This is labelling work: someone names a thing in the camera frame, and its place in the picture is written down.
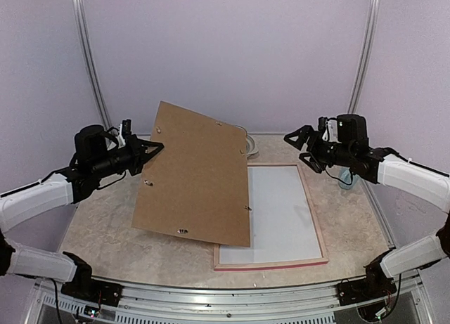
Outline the brown backing board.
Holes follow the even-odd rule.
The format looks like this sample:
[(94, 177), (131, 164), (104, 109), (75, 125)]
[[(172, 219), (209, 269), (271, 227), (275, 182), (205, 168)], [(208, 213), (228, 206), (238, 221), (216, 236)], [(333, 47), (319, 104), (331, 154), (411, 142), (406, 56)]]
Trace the brown backing board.
[(164, 148), (143, 168), (132, 226), (249, 247), (245, 131), (161, 102), (150, 139)]

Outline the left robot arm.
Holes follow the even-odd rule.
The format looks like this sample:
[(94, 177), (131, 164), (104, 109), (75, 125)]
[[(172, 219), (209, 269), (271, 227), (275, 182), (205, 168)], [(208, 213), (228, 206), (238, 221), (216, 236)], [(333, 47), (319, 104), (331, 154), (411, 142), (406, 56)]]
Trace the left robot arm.
[[(135, 176), (158, 155), (163, 143), (146, 141), (131, 132), (126, 119), (118, 128), (93, 124), (75, 135), (75, 153), (67, 167), (27, 186), (1, 194), (1, 234), (55, 208), (75, 205), (103, 189), (101, 181), (113, 175)], [(90, 267), (73, 254), (61, 254), (21, 245), (1, 236), (1, 274), (49, 278), (70, 283), (83, 299), (98, 293)]]

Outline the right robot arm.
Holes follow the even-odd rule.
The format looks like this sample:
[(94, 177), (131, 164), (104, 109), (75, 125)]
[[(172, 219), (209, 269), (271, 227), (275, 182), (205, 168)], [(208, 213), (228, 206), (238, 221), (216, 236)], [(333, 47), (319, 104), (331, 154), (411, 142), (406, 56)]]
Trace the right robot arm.
[[(283, 140), (299, 150), (299, 159), (320, 174), (338, 166), (350, 176), (412, 197), (421, 207), (449, 213), (449, 175), (402, 156), (391, 147), (369, 144), (366, 119), (343, 114), (320, 117), (318, 126), (304, 125), (286, 134)], [(417, 268), (427, 268), (449, 258), (449, 222), (432, 233), (381, 254), (366, 267), (359, 286), (368, 299), (378, 296), (387, 281)]]

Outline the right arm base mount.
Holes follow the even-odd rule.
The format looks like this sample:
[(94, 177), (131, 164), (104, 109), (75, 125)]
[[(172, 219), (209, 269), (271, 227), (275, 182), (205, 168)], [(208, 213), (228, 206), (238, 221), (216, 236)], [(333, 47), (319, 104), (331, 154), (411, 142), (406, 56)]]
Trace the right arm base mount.
[(394, 278), (387, 277), (380, 266), (388, 253), (390, 251), (380, 254), (365, 266), (366, 275), (363, 278), (342, 280), (336, 285), (340, 306), (366, 302), (397, 292)]

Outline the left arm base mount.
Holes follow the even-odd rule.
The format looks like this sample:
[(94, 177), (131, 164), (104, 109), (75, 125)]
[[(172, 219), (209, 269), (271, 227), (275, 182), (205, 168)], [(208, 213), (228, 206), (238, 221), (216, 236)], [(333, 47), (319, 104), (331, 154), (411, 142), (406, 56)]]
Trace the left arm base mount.
[(92, 267), (77, 255), (63, 252), (76, 266), (74, 278), (70, 282), (64, 282), (61, 292), (64, 295), (96, 303), (99, 306), (118, 307), (122, 296), (123, 286), (118, 283), (94, 279)]

